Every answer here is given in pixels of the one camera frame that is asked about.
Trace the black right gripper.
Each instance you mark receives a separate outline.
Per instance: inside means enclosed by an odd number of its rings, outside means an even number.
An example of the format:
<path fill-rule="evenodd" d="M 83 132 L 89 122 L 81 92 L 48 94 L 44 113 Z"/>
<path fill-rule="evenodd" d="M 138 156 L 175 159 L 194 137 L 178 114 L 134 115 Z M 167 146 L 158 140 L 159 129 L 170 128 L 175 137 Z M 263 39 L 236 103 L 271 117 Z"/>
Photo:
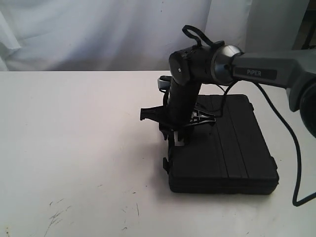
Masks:
<path fill-rule="evenodd" d="M 140 109 L 140 120 L 149 119 L 159 124 L 164 141 L 170 131 L 179 130 L 179 142 L 185 146 L 190 142 L 190 127 L 215 123 L 215 115 L 196 108 L 200 82 L 180 85 L 175 81 L 163 96 L 163 105 Z"/>

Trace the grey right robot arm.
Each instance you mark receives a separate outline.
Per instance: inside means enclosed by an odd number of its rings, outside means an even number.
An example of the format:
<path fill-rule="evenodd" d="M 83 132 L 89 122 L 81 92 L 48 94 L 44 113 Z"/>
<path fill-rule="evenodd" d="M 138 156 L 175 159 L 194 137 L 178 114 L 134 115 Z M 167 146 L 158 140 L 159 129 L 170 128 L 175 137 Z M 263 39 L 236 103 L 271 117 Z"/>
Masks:
<path fill-rule="evenodd" d="M 164 91 L 162 106 L 142 108 L 141 119 L 150 119 L 169 130 L 215 121 L 210 112 L 194 117 L 202 84 L 231 88 L 238 81 L 265 84 L 287 91 L 289 108 L 300 113 L 308 132 L 316 133 L 316 51 L 314 49 L 244 53 L 233 45 L 215 42 L 173 52 L 169 76 L 158 80 Z"/>

